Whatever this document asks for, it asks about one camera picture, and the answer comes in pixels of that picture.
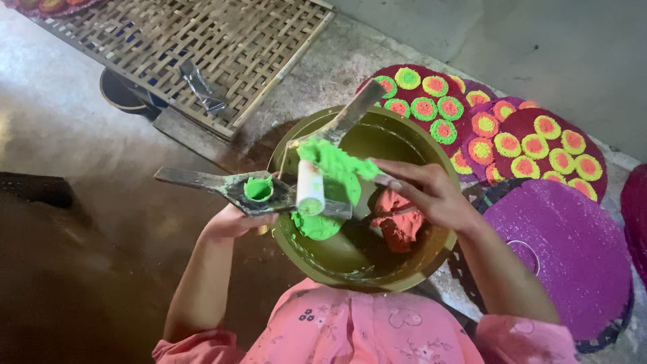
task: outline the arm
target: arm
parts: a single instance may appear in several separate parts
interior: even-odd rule
[[[164,340],[176,343],[218,326],[225,315],[234,238],[274,221],[276,215],[250,218],[229,204],[207,223],[171,301]]]
[[[430,222],[453,229],[488,313],[559,324],[559,316],[541,283],[519,261],[439,165],[374,160],[398,180],[389,188],[416,205]]]

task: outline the pink sleeve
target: pink sleeve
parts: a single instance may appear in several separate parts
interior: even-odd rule
[[[566,327],[520,317],[483,316],[476,345],[486,363],[578,363]]]
[[[178,343],[160,340],[153,350],[155,363],[236,364],[245,353],[236,348],[236,335],[215,329],[195,334]]]

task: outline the person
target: person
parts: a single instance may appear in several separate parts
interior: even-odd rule
[[[276,216],[225,207],[198,238],[171,302],[157,363],[577,363],[569,330],[539,281],[439,165],[373,160],[389,188],[434,225],[453,229],[488,314],[472,341],[437,302],[409,293],[365,294],[309,279],[286,291],[245,354],[219,328],[234,238]]]

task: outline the bowl rim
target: bowl rim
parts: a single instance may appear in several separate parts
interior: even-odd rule
[[[317,120],[320,120],[323,117],[328,117],[331,114],[339,113],[344,107],[345,107],[344,105],[333,106],[331,108],[317,111],[316,113],[313,113],[312,115],[309,115],[299,120],[283,136],[281,141],[278,143],[277,147],[272,152],[272,155],[270,156],[270,161],[267,165],[267,170],[270,170],[270,168],[272,167],[272,161],[274,160],[274,157],[280,156],[284,152],[280,147],[285,146],[285,144],[289,140],[294,138],[294,135],[299,134],[299,132],[302,131],[302,129],[308,127],[308,125],[312,124],[313,122],[316,122]],[[440,144],[436,140],[434,140],[429,133],[425,133],[424,130],[418,124],[414,123],[413,121],[409,120],[406,117],[403,117],[402,115],[394,111],[384,109],[384,108],[379,108],[377,106],[371,106],[367,112],[381,114],[393,120],[397,120],[405,124],[409,128],[411,128],[412,130],[416,131],[421,137],[423,137],[423,139],[429,142],[429,144],[432,146],[436,154],[442,160],[443,164],[445,166],[451,167],[452,163],[449,157],[447,156],[447,154],[444,152],[443,148],[440,146]],[[456,188],[460,190],[461,187],[460,187],[460,183],[458,182],[458,176],[456,175],[455,170],[453,168],[444,168],[444,170],[447,173],[450,180],[452,181],[452,183],[456,186]],[[281,229],[278,224],[279,222],[277,220],[277,222],[274,225],[272,225],[272,230],[280,231]],[[349,282],[342,282],[341,280],[337,280],[333,277],[330,277],[318,271],[310,264],[308,264],[290,246],[290,243],[287,241],[287,238],[282,233],[278,233],[276,236],[274,236],[274,239],[277,241],[277,243],[279,244],[279,246],[281,247],[281,250],[283,250],[285,255],[288,256],[290,261],[294,263],[302,272],[304,272],[313,281],[321,284],[325,284],[327,286],[334,287],[334,288],[342,288],[342,289],[353,290],[353,291],[363,291],[363,292],[373,293],[373,292],[384,292],[384,291],[404,291],[426,280],[430,275],[432,275],[436,270],[438,270],[438,268],[444,263],[447,257],[452,253],[452,249],[456,244],[457,236],[453,230],[449,229],[447,238],[445,240],[445,243],[443,244],[443,249],[440,252],[438,252],[438,255],[436,256],[436,258],[433,259],[426,267],[415,272],[409,277],[396,280],[395,282],[391,282],[387,284],[379,284],[374,286],[361,286],[361,285],[350,284]]]

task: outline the gray wall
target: gray wall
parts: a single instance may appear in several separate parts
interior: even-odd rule
[[[646,1],[328,1],[647,161]]]

